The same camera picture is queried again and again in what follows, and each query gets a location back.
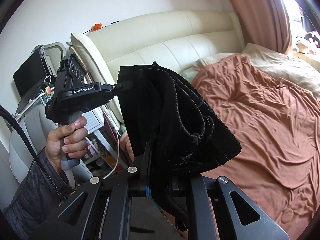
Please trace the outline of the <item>left forearm dark sleeve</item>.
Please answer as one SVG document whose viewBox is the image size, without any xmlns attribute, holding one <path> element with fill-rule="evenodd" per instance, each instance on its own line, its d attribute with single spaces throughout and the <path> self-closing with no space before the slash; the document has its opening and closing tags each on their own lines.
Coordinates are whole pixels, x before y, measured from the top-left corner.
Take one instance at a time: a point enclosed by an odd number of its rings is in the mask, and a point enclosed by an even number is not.
<svg viewBox="0 0 320 240">
<path fill-rule="evenodd" d="M 10 205 L 1 214 L 1 239 L 28 239 L 54 212 L 61 199 L 34 163 L 18 187 Z"/>
</svg>

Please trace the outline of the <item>person's left hand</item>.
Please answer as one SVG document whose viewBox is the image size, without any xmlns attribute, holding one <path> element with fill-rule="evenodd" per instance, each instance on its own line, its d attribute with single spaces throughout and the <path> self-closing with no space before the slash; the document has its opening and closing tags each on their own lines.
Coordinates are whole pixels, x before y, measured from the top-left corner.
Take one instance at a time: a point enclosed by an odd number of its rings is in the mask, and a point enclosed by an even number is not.
<svg viewBox="0 0 320 240">
<path fill-rule="evenodd" d="M 45 153 L 58 174 L 62 171 L 61 153 L 67 154 L 74 159 L 81 159 L 86 154 L 88 145 L 85 140 L 88 135 L 88 131 L 85 128 L 86 124 L 87 120 L 82 116 L 74 123 L 60 126 L 49 132 Z"/>
</svg>

